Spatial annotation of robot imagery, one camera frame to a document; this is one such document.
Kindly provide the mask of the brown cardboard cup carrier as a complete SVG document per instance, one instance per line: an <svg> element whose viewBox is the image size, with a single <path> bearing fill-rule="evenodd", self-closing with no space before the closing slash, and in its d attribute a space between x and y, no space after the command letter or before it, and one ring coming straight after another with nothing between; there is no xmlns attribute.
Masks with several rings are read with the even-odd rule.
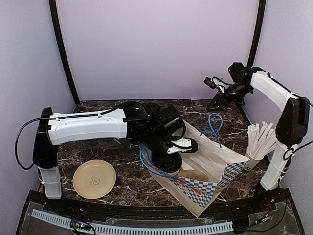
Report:
<svg viewBox="0 0 313 235"><path fill-rule="evenodd" d="M197 180L197 181L208 182L208 176L197 170L191 170L191 169L185 170L181 168L178 172L178 176L183 177L183 178Z"/></svg>

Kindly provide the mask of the blue checkered paper bag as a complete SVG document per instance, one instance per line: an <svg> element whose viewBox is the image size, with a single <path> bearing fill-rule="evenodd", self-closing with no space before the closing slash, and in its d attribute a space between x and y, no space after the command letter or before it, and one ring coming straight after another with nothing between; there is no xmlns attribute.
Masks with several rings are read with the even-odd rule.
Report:
<svg viewBox="0 0 313 235"><path fill-rule="evenodd" d="M195 217L199 217L244 169L248 157L212 141L186 123L186 137L193 138L198 150L182 154L182 166L175 174L152 165L151 151L140 146L140 159L150 175Z"/></svg>

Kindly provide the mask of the black plastic cup lid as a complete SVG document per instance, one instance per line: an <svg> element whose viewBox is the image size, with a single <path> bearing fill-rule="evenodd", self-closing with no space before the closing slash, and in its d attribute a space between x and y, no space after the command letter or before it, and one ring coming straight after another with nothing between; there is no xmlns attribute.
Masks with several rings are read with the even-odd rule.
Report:
<svg viewBox="0 0 313 235"><path fill-rule="evenodd" d="M156 103L148 103L146 104L146 108L152 112L157 112L160 110L160 106Z"/></svg>

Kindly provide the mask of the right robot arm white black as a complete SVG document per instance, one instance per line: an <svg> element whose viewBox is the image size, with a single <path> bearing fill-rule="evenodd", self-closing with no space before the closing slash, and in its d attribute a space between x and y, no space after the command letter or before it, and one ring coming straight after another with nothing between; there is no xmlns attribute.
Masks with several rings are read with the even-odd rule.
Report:
<svg viewBox="0 0 313 235"><path fill-rule="evenodd" d="M260 67L234 62L228 72L232 83L216 76L205 78L204 83L217 90L207 110L223 110L234 101L243 101L246 94L254 91L262 93L272 102L270 110L276 112L276 144L269 166L260 181L264 191L272 191L287 173L294 154L304 148L302 140L308 131L310 108L313 105L306 97L292 92Z"/></svg>

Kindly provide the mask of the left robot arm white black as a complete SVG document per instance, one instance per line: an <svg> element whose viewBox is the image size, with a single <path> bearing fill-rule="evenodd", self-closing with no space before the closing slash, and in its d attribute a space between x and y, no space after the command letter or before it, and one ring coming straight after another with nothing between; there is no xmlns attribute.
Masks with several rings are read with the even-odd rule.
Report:
<svg viewBox="0 0 313 235"><path fill-rule="evenodd" d="M58 213L66 213L69 203L62 197L58 170L58 146L71 142L100 138L127 138L143 144L151 151L155 167L163 172L178 171L182 164L180 152L191 149L191 140L173 133L185 124L173 107L161 109L156 103L128 101L105 111L79 114L54 113L44 108L38 122L33 148L33 165L42 177L45 195Z"/></svg>

